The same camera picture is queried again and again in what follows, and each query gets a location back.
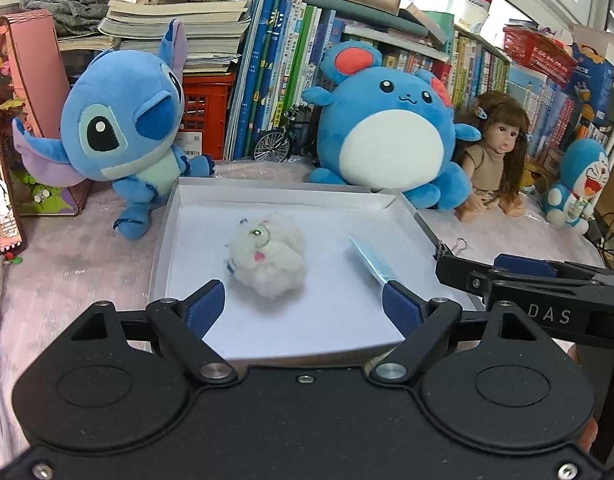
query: doll hair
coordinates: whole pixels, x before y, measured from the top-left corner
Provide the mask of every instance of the doll hair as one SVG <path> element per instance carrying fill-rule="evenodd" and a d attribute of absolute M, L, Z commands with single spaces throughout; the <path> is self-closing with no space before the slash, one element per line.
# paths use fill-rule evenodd
<path fill-rule="evenodd" d="M 503 177 L 500 181 L 500 194 L 507 198 L 513 198 L 518 194 L 520 182 L 525 168 L 527 154 L 527 134 L 529 130 L 529 118 L 523 107 L 512 96 L 504 92 L 492 91 L 479 95 L 476 101 L 466 112 L 455 118 L 456 123 L 469 124 L 484 134 L 494 123 L 508 124 L 518 128 L 519 135 L 516 137 L 514 149 L 505 154 L 503 160 Z M 460 164 L 465 158 L 465 148 L 477 142 L 456 142 L 453 152 L 453 161 Z"/>

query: cardboard box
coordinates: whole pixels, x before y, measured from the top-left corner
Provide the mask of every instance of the cardboard box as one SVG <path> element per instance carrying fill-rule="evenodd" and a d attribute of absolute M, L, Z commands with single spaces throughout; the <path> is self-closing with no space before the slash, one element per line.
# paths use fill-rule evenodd
<path fill-rule="evenodd" d="M 614 34 L 574 25 L 572 37 L 572 51 L 578 64 L 566 92 L 584 102 L 583 117 L 602 121 L 614 77 Z"/>

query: gray cloth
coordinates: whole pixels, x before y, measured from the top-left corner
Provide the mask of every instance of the gray cloth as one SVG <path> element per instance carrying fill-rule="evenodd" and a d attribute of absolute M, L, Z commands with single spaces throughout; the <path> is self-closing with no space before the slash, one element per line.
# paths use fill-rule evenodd
<path fill-rule="evenodd" d="M 50 11 L 58 37 L 97 32 L 107 12 L 106 4 L 97 0 L 20 0 L 20 9 Z"/>

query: white tray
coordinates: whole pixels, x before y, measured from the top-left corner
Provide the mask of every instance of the white tray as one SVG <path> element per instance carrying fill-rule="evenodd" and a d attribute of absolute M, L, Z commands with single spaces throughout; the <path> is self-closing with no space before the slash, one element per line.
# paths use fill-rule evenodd
<path fill-rule="evenodd" d="M 241 219 L 275 210 L 291 215 L 305 234 L 308 273 L 302 290 L 268 300 L 233 279 L 225 244 Z M 204 341 L 230 362 L 307 364 L 325 354 L 327 362 L 349 362 L 376 355 L 402 336 L 383 313 L 380 286 L 353 252 L 350 235 L 371 244 L 421 298 L 444 296 L 475 309 L 465 293 L 438 283 L 436 238 L 398 192 L 208 178 L 181 178 L 171 193 L 149 301 L 183 299 L 221 280 L 225 311 Z"/>

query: beige doll shirt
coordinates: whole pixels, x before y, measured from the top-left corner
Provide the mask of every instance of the beige doll shirt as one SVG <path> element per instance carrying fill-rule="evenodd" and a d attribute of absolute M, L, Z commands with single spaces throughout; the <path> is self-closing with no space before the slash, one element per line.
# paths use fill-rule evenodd
<path fill-rule="evenodd" d="M 466 155 L 474 161 L 472 187 L 481 191 L 497 191 L 503 177 L 504 153 L 497 153 L 482 144 L 465 148 Z"/>

